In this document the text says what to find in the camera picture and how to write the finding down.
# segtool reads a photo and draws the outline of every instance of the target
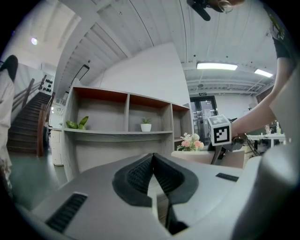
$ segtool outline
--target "door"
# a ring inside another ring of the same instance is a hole
[[[207,118],[218,114],[215,97],[191,97],[190,100],[194,114],[194,132],[200,136],[200,141],[203,142],[204,145],[208,145],[210,143],[210,139],[207,137]]]

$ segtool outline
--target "dark hair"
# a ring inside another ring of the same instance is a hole
[[[2,64],[0,68],[0,72],[2,72],[4,69],[7,69],[8,75],[10,79],[14,82],[15,81],[15,75],[17,73],[18,69],[18,59],[14,55],[10,55],[5,62]]]

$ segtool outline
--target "banana-shaped green plant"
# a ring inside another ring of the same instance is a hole
[[[66,121],[66,124],[69,128],[73,129],[80,129],[80,130],[85,130],[85,123],[88,121],[89,117],[85,116],[79,124],[72,122],[72,121]]]

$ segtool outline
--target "round spotlight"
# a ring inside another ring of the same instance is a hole
[[[36,44],[38,44],[38,40],[36,39],[36,38],[32,38],[31,39],[31,43],[33,44],[33,45],[36,45]]]

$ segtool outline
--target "white flower pot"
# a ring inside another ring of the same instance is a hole
[[[142,132],[150,132],[151,131],[151,124],[141,124]]]

